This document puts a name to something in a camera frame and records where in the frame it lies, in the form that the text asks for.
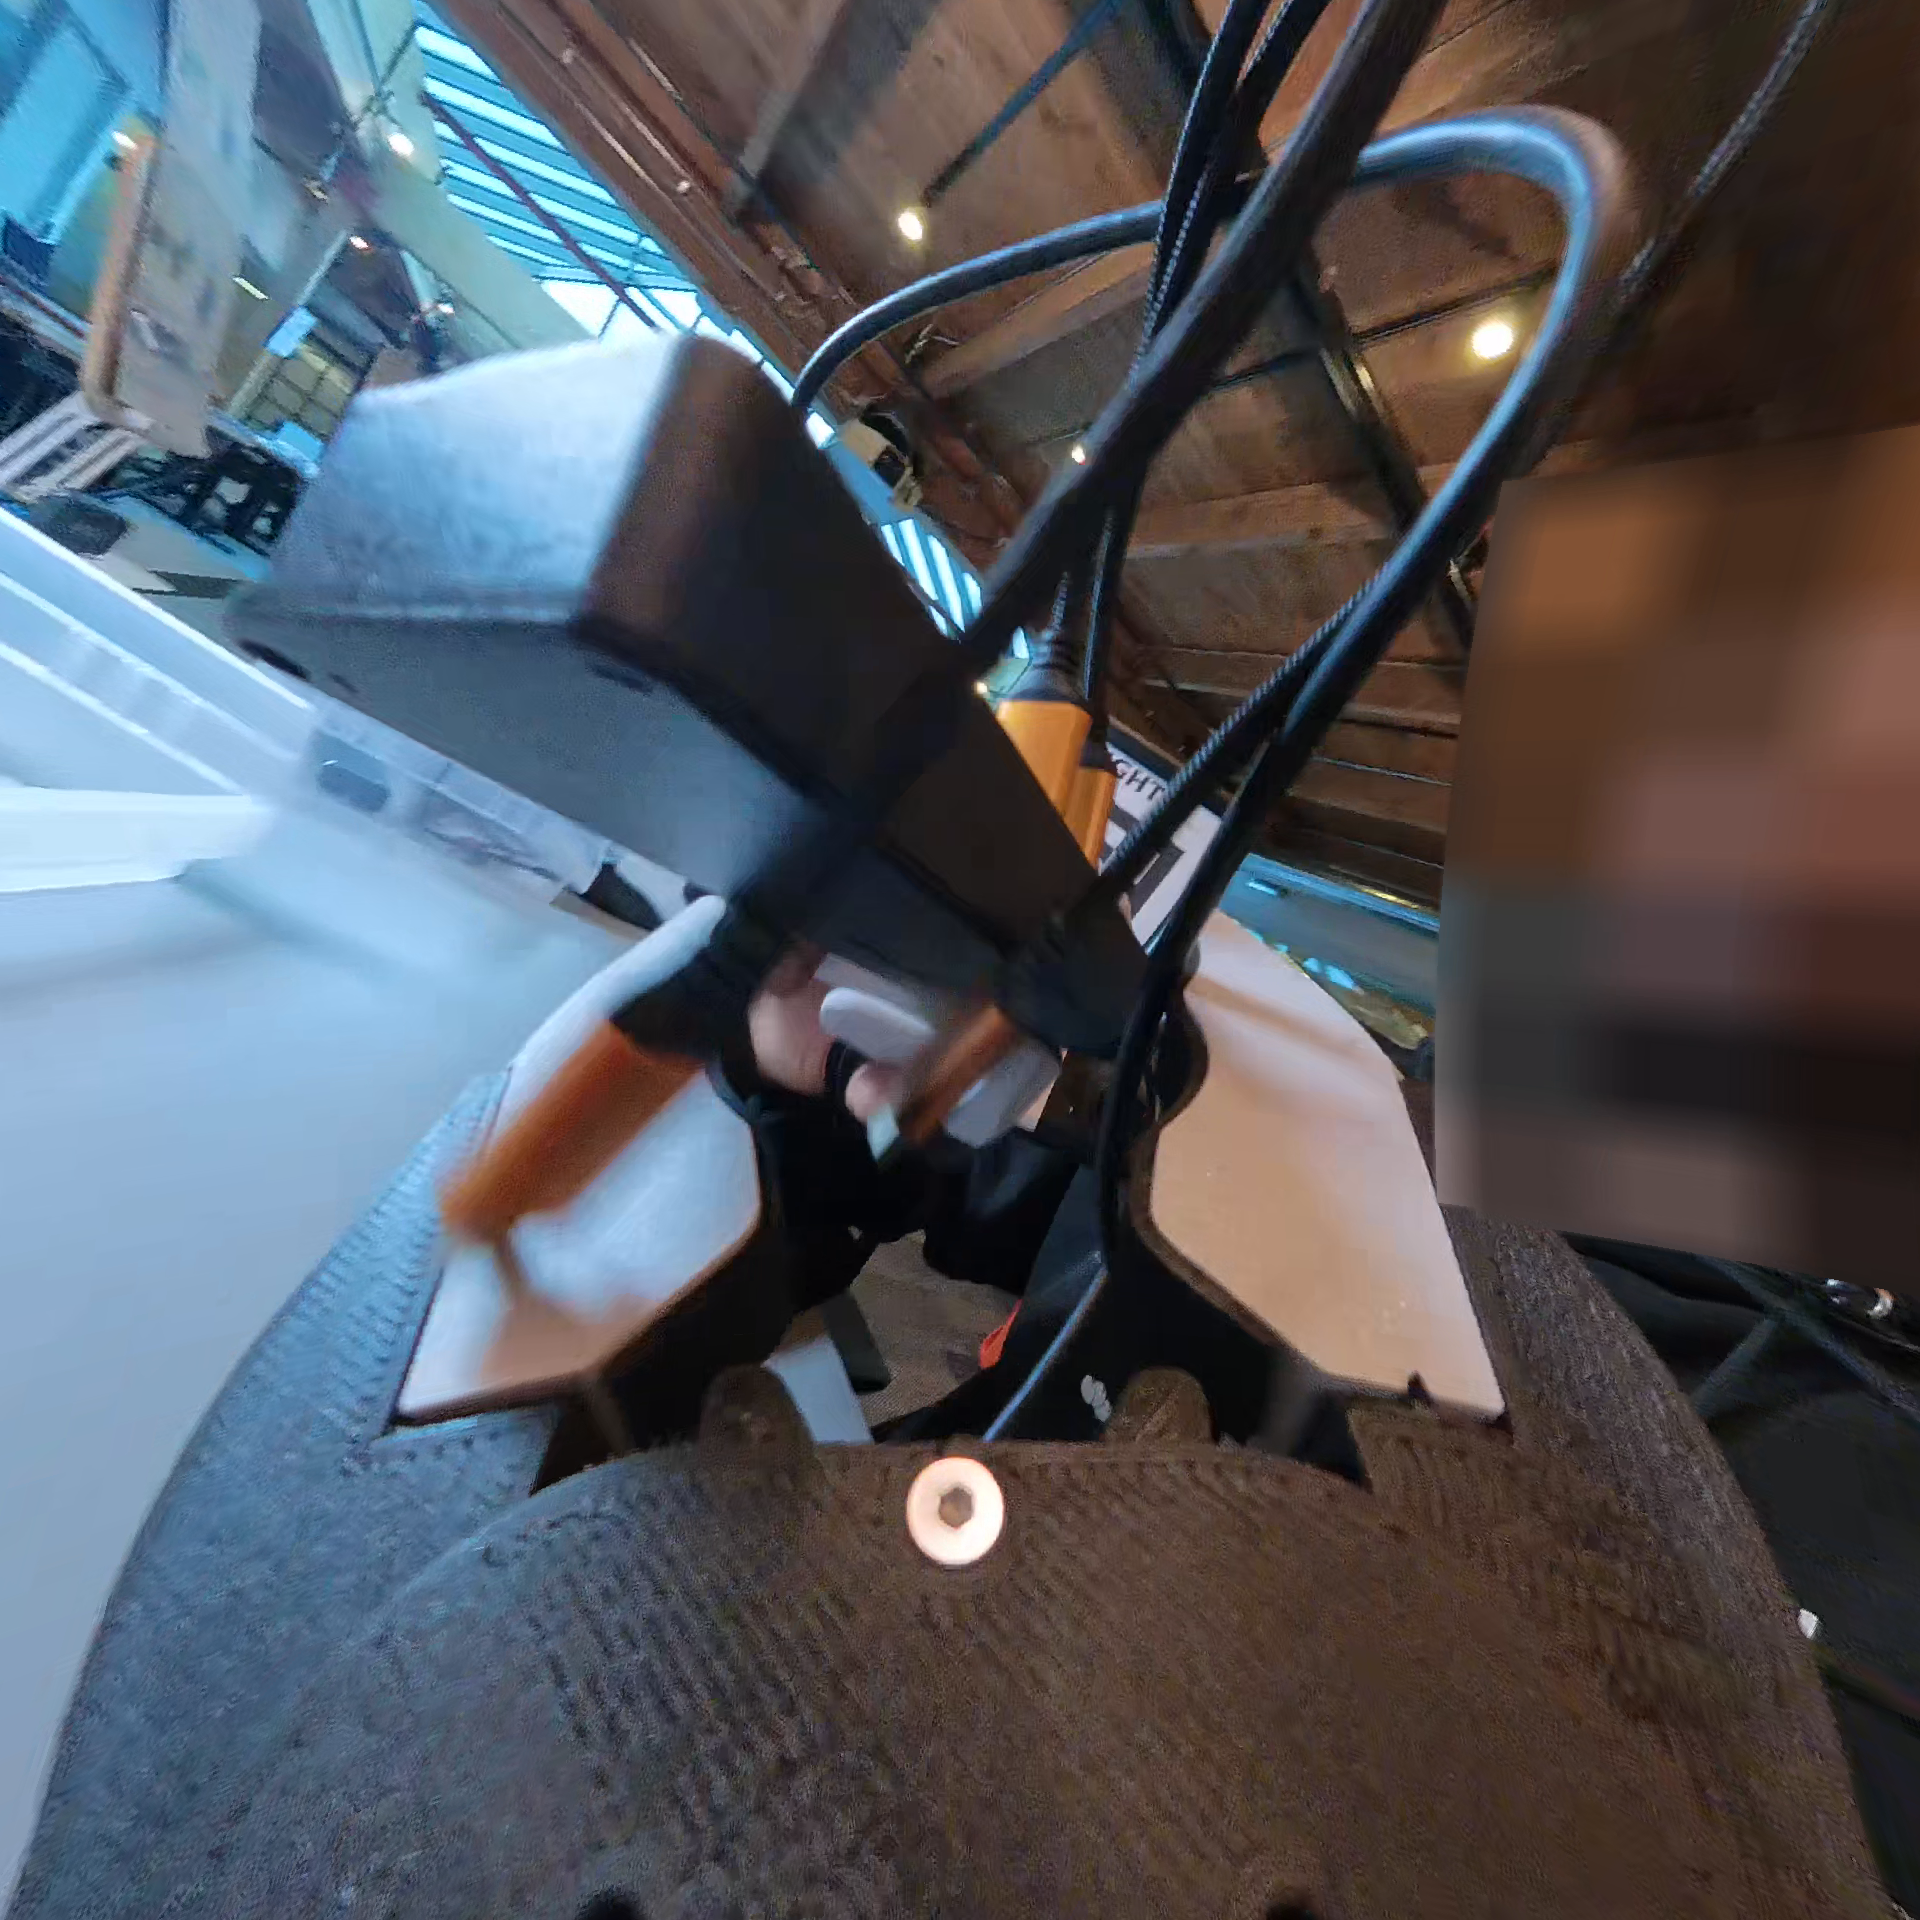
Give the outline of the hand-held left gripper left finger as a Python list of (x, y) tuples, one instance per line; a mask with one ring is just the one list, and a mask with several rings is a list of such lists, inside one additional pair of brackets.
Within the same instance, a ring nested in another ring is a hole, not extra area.
[(707, 1075), (694, 1075), (572, 1197), (500, 1234), (459, 1225), (459, 1188), (525, 1121), (633, 998), (672, 980), (719, 927), (719, 899), (572, 988), (512, 1054), (500, 1094), (439, 1183), (439, 1260), (392, 1418), (442, 1426), (563, 1398), (637, 1356), (764, 1229), (755, 1137)]

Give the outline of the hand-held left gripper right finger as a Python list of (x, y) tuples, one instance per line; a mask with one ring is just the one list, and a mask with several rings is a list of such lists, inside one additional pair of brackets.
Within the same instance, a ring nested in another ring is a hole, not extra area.
[(1288, 1389), (1501, 1418), (1504, 1392), (1399, 1075), (1301, 969), (1227, 915), (1176, 999), (1197, 1042), (1131, 1165), (1131, 1229)]

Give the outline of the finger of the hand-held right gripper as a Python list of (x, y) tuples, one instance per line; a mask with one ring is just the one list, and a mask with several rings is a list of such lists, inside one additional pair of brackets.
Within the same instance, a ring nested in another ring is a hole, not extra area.
[(938, 1041), (943, 998), (901, 983), (829, 983), (819, 1025), (862, 1060), (904, 1068)]
[(944, 1116), (944, 1133), (967, 1147), (985, 1147), (1016, 1127), (1033, 1127), (1062, 1066), (1066, 1057), (1050, 1048), (1013, 1048), (959, 1094)]

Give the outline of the black usb hub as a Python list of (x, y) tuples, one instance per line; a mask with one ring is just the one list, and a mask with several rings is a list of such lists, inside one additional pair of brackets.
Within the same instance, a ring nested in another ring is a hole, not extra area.
[(1147, 958), (825, 456), (742, 355), (578, 342), (361, 393), (244, 653), (746, 906), (1110, 1054)]

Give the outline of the clear plastic bin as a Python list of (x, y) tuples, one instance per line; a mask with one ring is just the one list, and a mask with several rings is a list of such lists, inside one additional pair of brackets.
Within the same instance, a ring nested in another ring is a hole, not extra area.
[(23, 518), (3, 518), (3, 648), (155, 746), (507, 899), (586, 899), (622, 858), (601, 834), (244, 662)]

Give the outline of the person's right hand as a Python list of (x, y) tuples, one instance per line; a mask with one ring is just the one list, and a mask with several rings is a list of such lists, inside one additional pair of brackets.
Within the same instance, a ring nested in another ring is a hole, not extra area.
[(883, 1165), (894, 1158), (901, 1068), (872, 1060), (821, 1025), (825, 985), (762, 988), (726, 1068), (732, 1100), (764, 1151)]

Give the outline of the instruction poster board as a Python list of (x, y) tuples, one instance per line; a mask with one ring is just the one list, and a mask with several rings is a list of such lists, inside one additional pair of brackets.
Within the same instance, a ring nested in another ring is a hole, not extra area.
[(171, 4), (159, 129), (122, 164), (78, 391), (107, 428), (202, 459), (252, 212), (257, 4)]

